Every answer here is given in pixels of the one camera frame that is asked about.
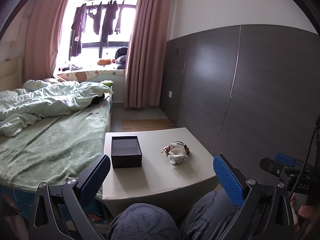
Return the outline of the person's right hand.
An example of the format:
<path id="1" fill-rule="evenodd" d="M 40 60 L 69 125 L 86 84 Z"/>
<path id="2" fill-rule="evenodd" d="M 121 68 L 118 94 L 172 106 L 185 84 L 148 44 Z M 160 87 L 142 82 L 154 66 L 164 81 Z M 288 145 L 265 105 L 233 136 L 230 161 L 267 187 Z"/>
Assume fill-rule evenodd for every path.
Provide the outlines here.
<path id="1" fill-rule="evenodd" d="M 317 219 L 319 218 L 319 207 L 302 205 L 300 207 L 298 213 L 296 213 L 295 202 L 296 202 L 296 197 L 293 194 L 290 199 L 290 205 L 291 205 L 291 210 L 292 210 L 292 214 L 293 214 L 295 233 L 297 233 L 300 229 L 300 226 L 298 224 L 298 219 L 299 219 L 299 217 L 302 217 L 309 222 L 308 226 L 306 227 L 306 230 L 305 230 L 305 234 L 307 234 L 313 228 L 313 226 L 317 222 Z"/>

